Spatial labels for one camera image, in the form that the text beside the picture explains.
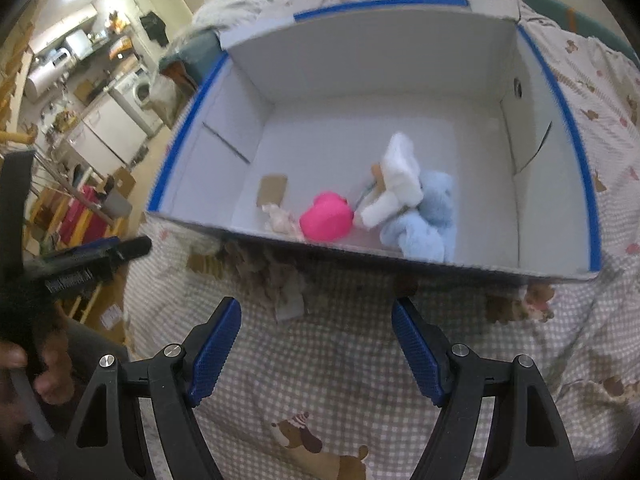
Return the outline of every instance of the red cloth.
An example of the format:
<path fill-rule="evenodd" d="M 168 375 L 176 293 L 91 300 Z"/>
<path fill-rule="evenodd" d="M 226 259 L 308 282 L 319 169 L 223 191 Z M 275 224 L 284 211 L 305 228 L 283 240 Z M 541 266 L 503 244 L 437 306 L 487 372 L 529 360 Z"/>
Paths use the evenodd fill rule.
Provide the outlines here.
<path fill-rule="evenodd" d="M 98 194 L 93 187 L 82 186 L 81 193 L 89 202 L 98 203 Z M 66 212 L 65 219 L 62 221 L 62 224 L 60 224 L 60 229 L 58 230 L 58 233 L 60 234 L 60 241 L 62 241 L 63 244 L 68 245 L 71 241 L 71 237 L 78 225 L 80 216 L 85 209 L 86 207 L 82 205 L 79 200 L 73 200 L 73 203 L 71 204 L 69 211 Z M 89 227 L 82 239 L 82 243 L 87 244 L 103 238 L 107 231 L 107 227 L 107 222 L 98 218 L 97 215 L 92 215 L 91 220 L 89 221 Z"/>

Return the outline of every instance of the light blue plush toy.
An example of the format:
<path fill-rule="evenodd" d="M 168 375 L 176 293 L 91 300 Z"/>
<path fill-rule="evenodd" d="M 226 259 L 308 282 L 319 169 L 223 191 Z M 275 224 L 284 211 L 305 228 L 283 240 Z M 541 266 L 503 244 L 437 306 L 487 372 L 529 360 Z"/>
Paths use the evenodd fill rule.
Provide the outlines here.
<path fill-rule="evenodd" d="M 420 185 L 424 198 L 417 210 L 389 220 L 380 241 L 399 248 L 406 258 L 450 262 L 456 249 L 453 178 L 441 171 L 422 171 Z"/>

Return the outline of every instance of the silver bolt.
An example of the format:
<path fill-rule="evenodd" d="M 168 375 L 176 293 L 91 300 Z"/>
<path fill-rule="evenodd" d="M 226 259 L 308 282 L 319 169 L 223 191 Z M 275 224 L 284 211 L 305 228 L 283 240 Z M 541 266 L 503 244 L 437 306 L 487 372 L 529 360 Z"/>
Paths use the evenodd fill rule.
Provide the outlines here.
<path fill-rule="evenodd" d="M 103 355 L 100 358 L 100 366 L 102 368 L 109 368 L 114 363 L 115 360 L 116 358 L 111 354 Z"/>
<path fill-rule="evenodd" d="M 518 356 L 518 364 L 525 368 L 531 368 L 533 366 L 533 359 L 528 355 L 521 354 Z"/>
<path fill-rule="evenodd" d="M 167 357 L 176 357 L 181 351 L 182 348 L 180 348 L 180 345 L 169 345 L 164 349 L 164 355 Z"/>
<path fill-rule="evenodd" d="M 455 345 L 453 345 L 451 347 L 451 351 L 458 357 L 469 355 L 469 347 L 467 345 L 463 345 L 462 343 L 456 343 Z"/>

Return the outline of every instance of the pink toy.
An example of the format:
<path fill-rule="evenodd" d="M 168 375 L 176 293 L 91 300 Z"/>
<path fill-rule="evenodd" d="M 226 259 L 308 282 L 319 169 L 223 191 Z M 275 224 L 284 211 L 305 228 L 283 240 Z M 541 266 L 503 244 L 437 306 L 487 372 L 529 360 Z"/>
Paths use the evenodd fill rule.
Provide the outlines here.
<path fill-rule="evenodd" d="M 353 225 L 353 211 L 346 199 L 327 191 L 314 199 L 314 204 L 300 217 L 300 228 L 309 240 L 333 242 L 346 236 Z"/>

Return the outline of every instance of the white box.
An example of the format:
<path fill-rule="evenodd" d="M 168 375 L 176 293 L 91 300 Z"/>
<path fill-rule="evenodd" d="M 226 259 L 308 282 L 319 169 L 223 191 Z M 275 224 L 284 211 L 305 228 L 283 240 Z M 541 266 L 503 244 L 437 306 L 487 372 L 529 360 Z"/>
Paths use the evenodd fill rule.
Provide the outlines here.
<path fill-rule="evenodd" d="M 355 228 L 334 253 L 524 281 L 600 270 L 575 120 L 513 18 L 466 0 L 374 0 L 258 22 L 221 42 L 227 53 L 175 137 L 150 212 L 279 240 L 255 206 L 265 174 L 287 175 L 282 206 L 299 217 L 322 191 L 353 194 L 402 131 L 421 168 L 456 181 L 454 262 L 407 263 Z"/>

